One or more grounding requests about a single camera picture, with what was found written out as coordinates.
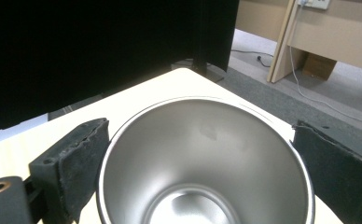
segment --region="cardboard box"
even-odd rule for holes
[[[328,80],[335,65],[335,60],[309,53],[306,62],[303,65],[302,74]]]

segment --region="gray carpet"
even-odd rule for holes
[[[295,124],[298,119],[341,131],[346,138],[362,144],[362,130],[340,119],[286,95],[268,85],[262,84],[238,71],[229,68],[225,78],[217,84],[239,95],[254,105],[268,111],[279,119]]]

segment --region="black partition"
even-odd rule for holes
[[[0,129],[186,58],[226,70],[237,7],[238,0],[0,4]]]

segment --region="floor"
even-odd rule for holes
[[[273,54],[275,47],[276,43],[274,41],[243,31],[235,31],[232,49]],[[296,76],[299,80],[299,89],[304,95],[302,96],[298,90],[297,81],[292,74],[274,84],[267,82],[266,76],[269,73],[269,68],[264,67],[257,60],[258,56],[261,56],[261,61],[264,64],[271,64],[272,57],[266,54],[233,51],[230,56],[229,66],[246,76],[362,130],[361,68],[338,62],[327,81],[304,76],[300,70],[297,70]]]

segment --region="power outlet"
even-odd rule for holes
[[[328,9],[330,0],[299,0],[299,4],[306,2],[306,7],[316,7],[321,9]]]

